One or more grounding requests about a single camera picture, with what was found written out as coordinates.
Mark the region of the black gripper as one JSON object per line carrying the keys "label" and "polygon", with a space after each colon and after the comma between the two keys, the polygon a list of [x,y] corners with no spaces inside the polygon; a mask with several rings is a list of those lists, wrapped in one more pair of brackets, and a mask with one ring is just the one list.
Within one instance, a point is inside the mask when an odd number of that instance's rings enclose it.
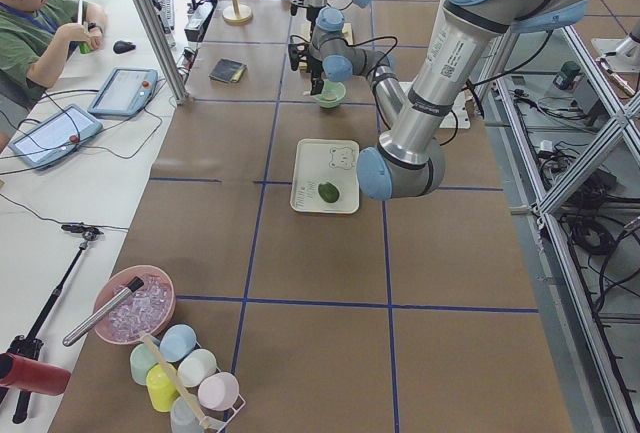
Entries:
{"label": "black gripper", "polygon": [[310,50],[310,42],[301,36],[290,36],[288,58],[292,71],[310,73],[312,77],[310,96],[319,95],[324,88],[322,62],[315,58]]}
{"label": "black gripper", "polygon": [[306,20],[310,23],[315,23],[324,7],[325,0],[291,0],[290,14],[296,16],[300,9],[304,9]]}

